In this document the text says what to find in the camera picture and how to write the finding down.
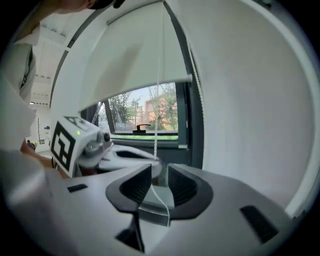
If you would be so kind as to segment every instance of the black rectangular slot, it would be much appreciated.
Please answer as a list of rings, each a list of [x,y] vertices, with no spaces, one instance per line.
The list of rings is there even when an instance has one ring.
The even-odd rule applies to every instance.
[[[262,244],[278,234],[279,231],[256,207],[249,205],[241,208],[240,211]]]
[[[86,188],[87,188],[87,185],[79,184],[79,185],[69,186],[68,190],[69,190],[70,193],[73,193],[73,192],[77,192],[79,190],[83,190],[83,189],[86,189]]]

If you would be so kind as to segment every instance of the white shirt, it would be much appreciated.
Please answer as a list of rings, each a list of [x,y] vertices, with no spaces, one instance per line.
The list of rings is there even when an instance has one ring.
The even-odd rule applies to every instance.
[[[36,75],[36,58],[29,65],[29,54],[38,43],[40,28],[10,45],[0,63],[0,149],[20,150],[30,136],[30,126],[36,114],[29,108],[31,89]],[[26,70],[28,75],[23,83]]]

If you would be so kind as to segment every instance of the white cord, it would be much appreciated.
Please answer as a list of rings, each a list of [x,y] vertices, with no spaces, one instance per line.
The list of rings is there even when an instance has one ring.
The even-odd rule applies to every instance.
[[[195,61],[194,58],[192,56],[191,50],[190,50],[190,44],[189,41],[187,41],[187,46],[188,46],[188,51],[189,51],[189,55],[190,55],[190,59],[191,59],[191,65],[192,65],[192,69],[193,69],[193,73],[194,73],[194,77],[195,77],[195,82],[196,85],[198,87],[198,91],[199,91],[199,97],[200,97],[200,102],[201,102],[201,106],[202,106],[202,119],[205,119],[205,101],[204,101],[204,96],[202,93],[202,89],[201,89],[201,85],[200,85],[200,81],[199,81],[199,77],[198,77],[198,73],[197,73],[197,69],[196,69],[196,65],[195,65]]]
[[[168,214],[168,222],[166,224],[167,227],[169,227],[169,223],[170,223],[170,212],[169,212],[169,208],[168,206],[165,204],[164,201],[162,201],[162,199],[158,196],[157,192],[155,191],[155,188],[154,186],[151,184],[151,190],[152,192],[154,193],[155,197],[161,202],[161,204],[163,204],[163,206],[165,207],[166,209],[166,213]]]
[[[161,6],[161,20],[160,20],[160,31],[159,31],[159,47],[158,47],[158,70],[157,70],[157,79],[156,79],[156,102],[155,102],[155,131],[154,131],[154,149],[153,149],[153,157],[154,160],[157,159],[157,146],[158,146],[158,117],[159,117],[159,105],[158,105],[158,97],[159,97],[159,83],[160,83],[160,64],[161,64],[161,53],[163,50],[163,26],[164,26],[164,0],[162,0]],[[168,215],[168,222],[166,224],[169,227],[170,223],[170,212],[168,206],[165,204],[164,201],[158,196],[157,192],[155,191],[154,186],[151,184],[151,190],[154,193],[155,197],[164,205],[167,215]]]

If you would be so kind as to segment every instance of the black knob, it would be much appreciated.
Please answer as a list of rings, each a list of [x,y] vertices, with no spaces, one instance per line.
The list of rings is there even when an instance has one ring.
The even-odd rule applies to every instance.
[[[110,134],[106,132],[106,133],[103,135],[103,138],[104,138],[104,141],[105,141],[105,142],[110,141]]]

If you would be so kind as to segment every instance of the window handle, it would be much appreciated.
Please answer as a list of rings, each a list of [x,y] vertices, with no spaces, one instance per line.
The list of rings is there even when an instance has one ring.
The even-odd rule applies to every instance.
[[[138,125],[136,126],[136,130],[133,130],[132,133],[133,133],[133,134],[145,134],[145,133],[146,133],[146,130],[141,130],[141,129],[140,129],[140,126],[151,126],[151,124],[148,124],[148,123],[138,124]]]

